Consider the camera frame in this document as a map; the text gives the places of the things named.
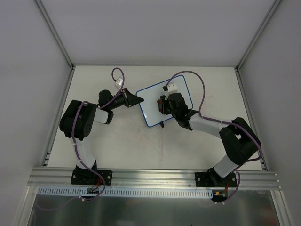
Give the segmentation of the red black whiteboard eraser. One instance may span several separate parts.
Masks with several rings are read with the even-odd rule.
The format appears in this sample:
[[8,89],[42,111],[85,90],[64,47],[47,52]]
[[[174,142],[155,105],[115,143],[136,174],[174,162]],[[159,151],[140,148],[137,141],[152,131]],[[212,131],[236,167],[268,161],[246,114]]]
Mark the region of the red black whiteboard eraser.
[[157,101],[157,104],[158,104],[158,110],[159,110],[159,112],[160,112],[160,113],[163,113],[162,100],[159,99],[159,100]]

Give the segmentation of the blue framed whiteboard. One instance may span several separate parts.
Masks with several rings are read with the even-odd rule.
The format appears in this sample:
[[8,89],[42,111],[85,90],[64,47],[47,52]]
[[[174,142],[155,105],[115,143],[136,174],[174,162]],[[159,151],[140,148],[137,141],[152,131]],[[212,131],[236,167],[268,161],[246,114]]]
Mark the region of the blue framed whiteboard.
[[[162,95],[165,95],[163,87],[167,84],[168,80],[156,83],[148,86],[136,92],[136,96],[143,98],[144,101],[139,103],[146,125],[151,128],[159,125],[161,122],[165,122],[169,119],[173,119],[172,115],[163,115],[159,112],[157,101]],[[186,83],[186,79],[183,75],[175,76],[169,83],[174,83],[177,86],[177,91],[183,96],[188,108],[193,108],[193,102],[190,96],[190,92]]]

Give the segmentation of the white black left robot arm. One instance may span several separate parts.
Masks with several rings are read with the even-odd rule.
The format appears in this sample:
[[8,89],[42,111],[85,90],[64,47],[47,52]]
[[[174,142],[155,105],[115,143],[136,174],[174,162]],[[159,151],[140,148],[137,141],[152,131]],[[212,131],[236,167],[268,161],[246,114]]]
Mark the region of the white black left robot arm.
[[72,143],[77,157],[76,169],[83,170],[82,178],[87,183],[92,184],[98,179],[96,159],[87,140],[93,124],[110,124],[114,116],[113,109],[121,106],[129,108],[143,101],[143,98],[130,93],[126,88],[116,95],[106,89],[100,91],[98,104],[71,101],[60,120],[59,129]]

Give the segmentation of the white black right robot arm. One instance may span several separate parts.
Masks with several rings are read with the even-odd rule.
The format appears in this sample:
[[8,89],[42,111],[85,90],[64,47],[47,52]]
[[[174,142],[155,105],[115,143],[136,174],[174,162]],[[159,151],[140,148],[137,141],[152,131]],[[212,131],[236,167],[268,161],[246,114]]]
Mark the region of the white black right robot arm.
[[188,108],[181,93],[173,93],[168,97],[162,95],[157,104],[159,112],[172,115],[180,127],[221,139],[226,154],[209,169],[211,182],[215,186],[226,183],[227,176],[243,164],[262,157],[261,142],[243,118],[221,121],[203,116],[199,111]]

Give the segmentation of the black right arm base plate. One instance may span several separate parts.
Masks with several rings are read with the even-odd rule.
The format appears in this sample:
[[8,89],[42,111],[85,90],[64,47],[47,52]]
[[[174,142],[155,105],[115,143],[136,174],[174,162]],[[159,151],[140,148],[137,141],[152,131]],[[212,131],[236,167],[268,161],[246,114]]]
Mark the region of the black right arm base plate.
[[236,174],[230,173],[222,178],[215,172],[195,172],[196,187],[230,187],[234,188],[238,185]]

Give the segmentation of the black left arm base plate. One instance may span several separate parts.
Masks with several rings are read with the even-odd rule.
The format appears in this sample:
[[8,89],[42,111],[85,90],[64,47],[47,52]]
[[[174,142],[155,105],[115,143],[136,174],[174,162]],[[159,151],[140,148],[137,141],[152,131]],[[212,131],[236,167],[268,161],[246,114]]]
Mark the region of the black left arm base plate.
[[[113,171],[97,169],[96,172],[103,177],[106,186],[111,185]],[[92,186],[92,185],[97,184],[98,179],[100,179],[100,177],[98,175],[96,175],[95,173],[93,173],[87,169],[82,169],[82,168],[76,167],[72,172],[71,184],[72,185],[91,185]]]

